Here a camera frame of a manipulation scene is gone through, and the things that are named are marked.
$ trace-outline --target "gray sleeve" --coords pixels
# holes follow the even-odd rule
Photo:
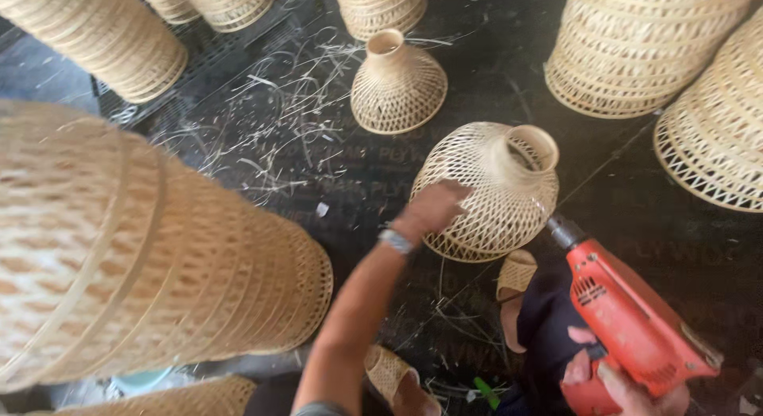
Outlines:
[[[349,416],[345,409],[330,401],[315,401],[302,406],[291,416]]]

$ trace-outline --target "open weave pattern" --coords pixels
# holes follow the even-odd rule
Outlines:
[[[183,24],[194,21],[201,15],[188,0],[147,0],[151,8],[170,24]]]
[[[763,211],[763,9],[665,111],[654,142],[660,163],[692,194]]]
[[[215,31],[234,32],[259,20],[275,0],[190,0]]]
[[[517,291],[524,292],[536,270],[538,270],[538,263],[536,263],[531,253],[524,249],[511,251],[506,255],[504,265],[501,265],[501,272],[498,274],[498,286],[495,289],[495,298],[501,298],[499,294],[501,288],[516,289]]]
[[[347,31],[367,41],[377,31],[412,29],[426,12],[427,0],[337,0]]]
[[[395,393],[400,381],[406,374],[413,372],[416,376],[416,383],[420,382],[419,373],[406,364],[399,356],[393,352],[372,344],[366,354],[366,374],[368,380],[374,385],[374,388],[387,400],[392,407],[395,402]]]
[[[461,204],[468,214],[456,217],[442,233],[424,237],[433,251],[456,261],[481,263],[526,244],[543,228],[556,206],[558,178],[551,168],[534,172],[532,184],[518,185],[491,152],[499,148],[511,156],[510,161],[527,163],[535,170],[544,159],[538,158],[536,147],[512,132],[503,124],[466,124],[436,144],[426,158],[411,198],[444,178],[474,189]],[[509,154],[510,148],[515,154]]]
[[[368,54],[352,83],[350,104],[361,127],[399,134],[424,125],[447,93],[448,77],[440,64],[428,52],[401,44],[386,54]]]
[[[231,375],[196,383],[184,388],[167,389],[120,399],[100,405],[65,408],[56,416],[242,416],[256,386]]]
[[[546,83],[569,108],[632,118],[668,103],[751,0],[567,0]]]
[[[186,48],[138,0],[0,0],[0,15],[143,103],[186,68]]]
[[[0,124],[1,390],[278,352],[322,320],[298,225],[99,118],[4,101]]]

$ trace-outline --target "person's arm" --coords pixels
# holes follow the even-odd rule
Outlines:
[[[427,186],[391,229],[418,247],[425,233],[441,231],[463,213],[458,203],[470,192],[455,181]],[[311,402],[328,401],[352,416],[360,415],[363,361],[405,264],[403,255],[380,242],[352,271],[313,344],[292,411]]]

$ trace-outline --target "hand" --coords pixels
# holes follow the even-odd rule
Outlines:
[[[587,328],[568,327],[567,333],[575,343],[596,343],[596,336]],[[605,362],[599,364],[596,375],[612,400],[623,409],[620,416],[682,416],[689,407],[689,389],[683,383],[662,397],[652,399],[640,386]],[[574,385],[589,379],[591,360],[587,352],[581,350],[567,364],[562,382]]]
[[[417,243],[425,233],[439,233],[454,217],[466,213],[459,202],[469,194],[472,188],[451,179],[428,185],[408,203],[391,228],[411,243]]]

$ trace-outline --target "woven sandal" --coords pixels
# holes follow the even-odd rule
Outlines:
[[[519,297],[527,290],[527,285],[533,274],[538,270],[538,264],[533,255],[526,250],[517,249],[506,255],[504,265],[498,274],[498,286],[495,288],[495,299],[502,304]],[[511,288],[520,291],[519,294],[501,300],[501,288]]]
[[[400,386],[400,382],[409,372],[414,373],[416,383],[419,384],[421,382],[419,372],[409,366],[399,356],[378,344],[372,344],[368,348],[368,354],[366,355],[366,374],[368,375],[368,380],[371,381],[381,396],[384,397],[389,408],[392,408],[397,387]],[[440,414],[442,414],[443,409],[440,407],[440,403],[432,395],[430,395],[430,399],[437,404]]]

